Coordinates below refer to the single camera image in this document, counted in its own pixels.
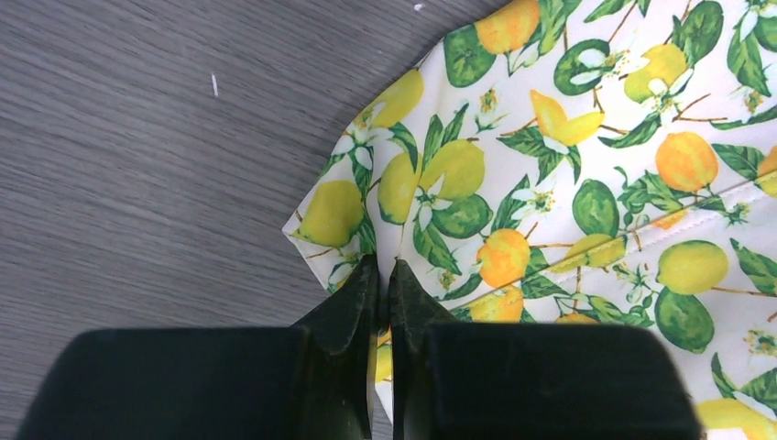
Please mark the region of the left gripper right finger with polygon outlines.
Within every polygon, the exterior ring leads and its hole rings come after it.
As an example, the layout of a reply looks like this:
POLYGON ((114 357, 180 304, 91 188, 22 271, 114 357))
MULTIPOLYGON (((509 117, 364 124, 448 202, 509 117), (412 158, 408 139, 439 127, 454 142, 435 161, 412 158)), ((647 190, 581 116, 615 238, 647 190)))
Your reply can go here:
POLYGON ((388 287, 397 439, 699 439, 656 336, 622 324, 456 319, 398 261, 388 287))

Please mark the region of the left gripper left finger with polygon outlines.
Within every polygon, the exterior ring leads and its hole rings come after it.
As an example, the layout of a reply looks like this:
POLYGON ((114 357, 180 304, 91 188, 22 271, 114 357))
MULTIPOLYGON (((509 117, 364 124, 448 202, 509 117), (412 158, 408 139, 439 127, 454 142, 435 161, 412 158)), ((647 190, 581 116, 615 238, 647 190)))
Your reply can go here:
POLYGON ((97 329, 62 350, 19 439, 369 439, 378 263, 286 327, 97 329))

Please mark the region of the yellow floral garment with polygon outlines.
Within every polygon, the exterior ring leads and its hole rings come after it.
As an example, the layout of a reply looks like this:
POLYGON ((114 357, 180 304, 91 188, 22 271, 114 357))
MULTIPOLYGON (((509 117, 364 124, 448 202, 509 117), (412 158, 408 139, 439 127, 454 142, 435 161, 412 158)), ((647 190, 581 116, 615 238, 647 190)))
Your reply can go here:
POLYGON ((335 291, 646 327, 708 439, 776 436, 776 4, 512 1, 344 130, 283 228, 335 291))

